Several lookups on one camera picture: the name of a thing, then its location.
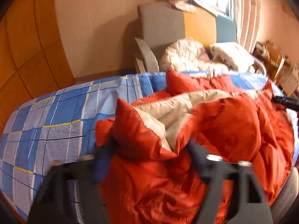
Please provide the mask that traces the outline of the orange puffer jacket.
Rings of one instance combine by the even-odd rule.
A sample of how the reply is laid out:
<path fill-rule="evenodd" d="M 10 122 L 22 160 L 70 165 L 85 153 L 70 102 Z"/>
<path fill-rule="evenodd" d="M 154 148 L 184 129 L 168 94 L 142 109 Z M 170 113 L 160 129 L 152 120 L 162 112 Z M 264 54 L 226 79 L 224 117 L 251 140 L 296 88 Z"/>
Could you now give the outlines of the orange puffer jacket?
<path fill-rule="evenodd" d="M 192 77 L 166 72 L 166 88 L 96 122 L 96 144 L 115 140 L 101 190 L 111 223 L 193 223 L 207 185 L 187 143 L 224 161 L 248 161 L 265 192 L 277 199 L 293 165 L 295 137 L 270 83 L 246 91 L 227 74 Z"/>

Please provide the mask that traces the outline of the wooden rattan chair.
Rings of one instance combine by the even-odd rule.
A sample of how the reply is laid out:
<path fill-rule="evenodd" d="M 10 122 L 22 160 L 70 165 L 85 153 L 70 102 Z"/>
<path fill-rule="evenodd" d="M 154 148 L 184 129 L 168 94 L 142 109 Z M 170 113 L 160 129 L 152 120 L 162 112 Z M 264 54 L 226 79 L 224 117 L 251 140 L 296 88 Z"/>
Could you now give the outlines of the wooden rattan chair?
<path fill-rule="evenodd" d="M 288 62 L 283 61 L 282 66 L 279 66 L 274 81 L 288 97 L 294 93 L 298 94 L 298 63 L 291 67 Z"/>

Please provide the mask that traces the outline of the wooden side table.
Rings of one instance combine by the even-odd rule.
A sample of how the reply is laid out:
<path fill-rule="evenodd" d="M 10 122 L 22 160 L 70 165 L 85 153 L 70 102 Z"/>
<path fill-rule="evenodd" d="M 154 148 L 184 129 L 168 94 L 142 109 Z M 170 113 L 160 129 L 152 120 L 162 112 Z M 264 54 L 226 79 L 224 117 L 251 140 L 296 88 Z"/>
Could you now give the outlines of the wooden side table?
<path fill-rule="evenodd" d="M 284 56 L 270 40 L 265 42 L 257 41 L 252 54 L 264 64 L 266 74 L 272 81 L 277 79 L 282 69 L 290 69 L 288 56 Z"/>

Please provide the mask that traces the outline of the white deer print pillow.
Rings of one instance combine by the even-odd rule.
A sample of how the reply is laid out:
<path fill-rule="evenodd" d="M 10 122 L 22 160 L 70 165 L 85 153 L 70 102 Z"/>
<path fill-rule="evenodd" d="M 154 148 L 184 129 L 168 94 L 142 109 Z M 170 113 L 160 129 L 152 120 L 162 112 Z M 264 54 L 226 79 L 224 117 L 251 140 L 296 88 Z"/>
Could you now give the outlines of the white deer print pillow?
<path fill-rule="evenodd" d="M 234 71 L 249 72 L 254 64 L 253 56 L 238 43 L 213 43 L 209 45 L 209 49 L 213 56 L 221 57 L 224 63 Z"/>

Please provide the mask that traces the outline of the blue plaid bed sheet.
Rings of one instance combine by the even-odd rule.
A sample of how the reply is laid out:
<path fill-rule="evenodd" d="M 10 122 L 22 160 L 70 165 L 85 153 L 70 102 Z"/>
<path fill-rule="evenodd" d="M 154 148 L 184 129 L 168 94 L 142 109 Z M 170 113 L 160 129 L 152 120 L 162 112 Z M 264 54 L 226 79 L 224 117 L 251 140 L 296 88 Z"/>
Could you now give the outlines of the blue plaid bed sheet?
<path fill-rule="evenodd" d="M 182 73 L 192 77 L 215 77 L 198 72 Z M 259 75 L 227 74 L 234 86 L 260 90 L 270 83 L 274 96 L 279 90 Z M 96 122 L 115 116 L 117 100 L 128 103 L 148 97 L 166 88 L 166 72 L 153 75 L 128 75 L 71 86 L 24 103 L 9 117 L 1 137 L 1 195 L 7 217 L 27 223 L 36 194 L 53 166 L 72 163 L 91 155 L 96 147 Z M 295 113 L 286 110 L 295 137 L 293 165 L 273 204 L 268 204 L 273 223 L 282 223 L 294 208 L 298 197 L 298 136 Z M 226 218 L 232 183 L 224 181 L 224 190 L 216 221 Z"/>

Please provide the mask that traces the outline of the pink striped curtain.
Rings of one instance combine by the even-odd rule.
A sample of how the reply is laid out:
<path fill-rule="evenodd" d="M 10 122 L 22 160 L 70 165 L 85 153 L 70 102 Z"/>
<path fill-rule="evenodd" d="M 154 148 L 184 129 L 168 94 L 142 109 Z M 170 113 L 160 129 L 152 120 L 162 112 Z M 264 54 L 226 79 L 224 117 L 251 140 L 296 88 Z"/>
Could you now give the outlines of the pink striped curtain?
<path fill-rule="evenodd" d="M 261 21 L 262 0 L 235 0 L 237 43 L 253 52 Z"/>

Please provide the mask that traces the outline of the grey yellow blue headboard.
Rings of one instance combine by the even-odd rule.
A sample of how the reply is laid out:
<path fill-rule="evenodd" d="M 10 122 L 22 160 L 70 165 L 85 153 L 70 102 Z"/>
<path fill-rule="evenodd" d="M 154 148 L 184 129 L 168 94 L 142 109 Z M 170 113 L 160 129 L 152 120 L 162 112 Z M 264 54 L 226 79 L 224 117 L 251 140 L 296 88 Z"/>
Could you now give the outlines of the grey yellow blue headboard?
<path fill-rule="evenodd" d="M 196 13 L 181 11 L 168 2 L 138 5 L 141 38 L 135 38 L 139 55 L 136 69 L 159 72 L 158 61 L 173 42 L 191 37 L 205 47 L 213 43 L 236 42 L 236 26 L 232 19 L 196 6 Z"/>

